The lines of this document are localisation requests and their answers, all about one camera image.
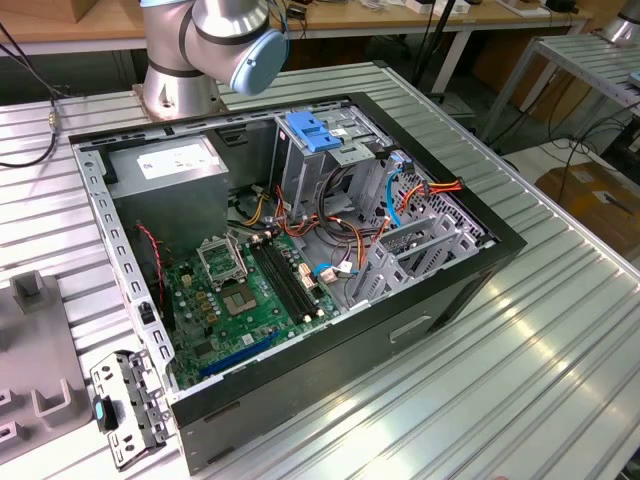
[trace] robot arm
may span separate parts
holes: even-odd
[[[149,54],[144,103],[169,120],[219,109],[215,80],[256,95],[285,61],[265,0],[141,0]]]
[[[640,27],[640,0],[628,0],[618,16],[598,34],[614,45],[626,47],[635,43]]]

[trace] open computer tower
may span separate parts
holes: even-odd
[[[525,242],[364,94],[71,138],[141,342],[91,370],[126,469],[195,474],[450,322]]]

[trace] green circuit board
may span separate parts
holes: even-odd
[[[286,256],[296,281],[301,282],[297,265],[303,260],[291,239],[280,235],[273,246]],[[329,294],[321,290],[320,298],[308,296],[324,315],[309,323],[294,323],[251,249],[243,245],[240,254],[248,272],[246,281],[222,288],[213,288],[198,255],[166,270],[175,319],[175,329],[169,330],[175,350],[173,371],[181,389],[200,382],[206,376],[203,371],[216,362],[233,359],[234,354],[250,358],[247,352],[252,348],[260,353],[265,346],[279,345],[339,315]],[[210,271],[233,266],[224,250],[209,251],[205,257]]]

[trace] metal workbench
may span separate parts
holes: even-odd
[[[613,478],[640,445],[640,275],[394,72],[281,74],[231,108],[365,91],[528,242],[461,317],[196,478]],[[65,134],[145,122],[131,93],[65,100]],[[43,103],[0,109],[3,160],[48,140]],[[55,274],[80,363],[137,349],[71,151],[0,171],[0,281]],[[117,474],[92,422],[0,478],[186,478],[177,439]]]
[[[630,112],[640,114],[640,89],[628,81],[630,73],[640,70],[640,44],[621,48],[595,34],[539,37],[529,42],[491,107],[481,135],[483,140],[487,140],[502,110],[537,55],[549,60],[549,65],[523,103],[523,111],[540,95],[557,68],[561,68],[589,84],[599,92],[601,99],[609,98],[622,108],[631,107]],[[595,102],[585,118],[594,119],[602,104],[602,101]]]

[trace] blue drive bay latch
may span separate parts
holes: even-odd
[[[342,140],[331,135],[324,123],[309,112],[289,113],[287,121],[291,129],[313,153],[342,146]]]

